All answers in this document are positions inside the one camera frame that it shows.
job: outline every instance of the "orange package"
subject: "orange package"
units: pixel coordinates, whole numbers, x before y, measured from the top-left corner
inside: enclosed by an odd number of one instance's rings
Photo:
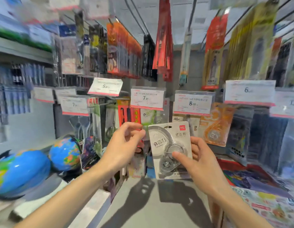
[[[234,112],[235,108],[214,102],[210,117],[201,116],[199,137],[208,144],[225,147]]]

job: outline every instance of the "right hand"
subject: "right hand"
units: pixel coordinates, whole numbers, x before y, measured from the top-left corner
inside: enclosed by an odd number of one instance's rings
[[[193,159],[179,152],[173,152],[172,156],[187,169],[202,192],[218,199],[231,188],[216,156],[202,138],[191,137],[191,150]]]

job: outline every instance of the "small globe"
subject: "small globe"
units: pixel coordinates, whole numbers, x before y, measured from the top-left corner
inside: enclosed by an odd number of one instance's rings
[[[49,158],[59,171],[76,169],[80,164],[81,152],[73,138],[64,138],[50,149]]]
[[[0,159],[0,197],[23,196],[43,183],[50,160],[40,150],[26,150]]]

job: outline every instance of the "shelf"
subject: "shelf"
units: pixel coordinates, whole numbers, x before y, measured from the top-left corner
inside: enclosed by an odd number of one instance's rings
[[[0,37],[0,52],[27,58],[30,60],[53,64],[52,53],[36,49],[18,42]]]

